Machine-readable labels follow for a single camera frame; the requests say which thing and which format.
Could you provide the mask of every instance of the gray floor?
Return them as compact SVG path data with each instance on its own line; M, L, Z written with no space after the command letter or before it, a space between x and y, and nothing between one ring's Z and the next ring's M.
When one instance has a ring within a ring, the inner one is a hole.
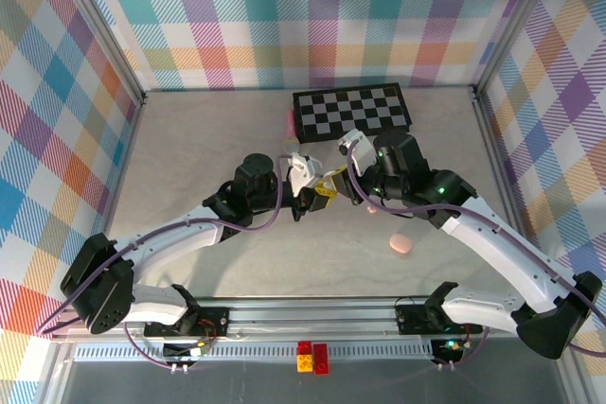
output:
M450 168L502 214L467 89L405 90L411 133L430 165ZM248 153L281 153L291 91L151 94L117 205L112 237L177 218L233 177ZM344 158L334 143L306 145L324 170ZM393 253L397 232L415 241ZM148 275L207 295L404 295L431 293L445 280L486 290L508 283L464 245L421 220L370 215L344 198L294 223L285 210L262 234L240 234Z
M490 340L478 358L437 372L425 360L333 362L330 375L298 374L293 364L233 361L187 376L142 361L75 362L62 402L87 404L560 404L556 362L519 340Z

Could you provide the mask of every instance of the black and white checkerboard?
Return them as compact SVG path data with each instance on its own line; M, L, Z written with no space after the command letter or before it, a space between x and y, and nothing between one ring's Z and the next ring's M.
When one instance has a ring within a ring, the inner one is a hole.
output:
M293 99L301 144L339 139L354 128L371 136L412 124L398 83L299 92Z

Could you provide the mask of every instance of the red lego brick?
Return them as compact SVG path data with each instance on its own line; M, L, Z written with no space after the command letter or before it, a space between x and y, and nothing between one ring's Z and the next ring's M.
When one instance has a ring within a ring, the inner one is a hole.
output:
M326 344L313 345L313 372L317 376L325 376L330 373L329 348Z
M312 354L312 342L301 341L296 345L296 355L311 355Z

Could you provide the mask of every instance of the plaid wallpaper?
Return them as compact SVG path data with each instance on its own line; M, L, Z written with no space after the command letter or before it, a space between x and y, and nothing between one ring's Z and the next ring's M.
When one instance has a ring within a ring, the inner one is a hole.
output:
M0 402L31 402L32 336L107 214L135 103L72 0L0 0Z
M98 4L142 83L178 90L469 84L516 1Z
M540 0L489 96L534 241L606 280L606 0ZM596 318L578 338L606 348ZM606 402L606 360L585 362Z

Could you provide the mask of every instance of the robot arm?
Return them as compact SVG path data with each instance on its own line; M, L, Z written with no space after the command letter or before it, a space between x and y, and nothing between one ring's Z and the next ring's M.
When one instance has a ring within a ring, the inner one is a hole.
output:
M419 210L415 214L468 245L515 288L513 293L493 294L443 283L425 304L429 320L437 328L453 323L476 324L517 333L539 354L558 358L588 317L589 308L529 260L519 247L499 235L499 231L507 230L523 242L590 300L596 301L601 281L589 272L574 275L543 255L500 220L474 188L454 172L431 170L417 141L407 132L386 132L371 144L365 135L354 130L339 141L339 150L347 154L354 144L350 155L356 183L366 194L399 200L407 207L448 203L479 213L499 226L490 229L465 211L459 214L441 209ZM347 167L322 176L317 160L294 154L290 162L280 206L290 207L295 221L307 212L327 207L336 192L354 204L362 201L349 179ZM103 234L90 237L62 281L62 292L71 295L116 249L133 244L130 252L115 261L74 301L75 310L90 332L103 333L121 322L157 322L180 334L195 334L204 312L183 287L155 288L137 284L138 281L151 267L224 241L238 232L213 222L190 223L190 220L219 219L246 227L256 214L276 207L277 178L281 176L273 172L271 159L261 154L249 155L236 169L232 181L175 220L183 223L181 227L160 232L139 247L136 237L114 242Z

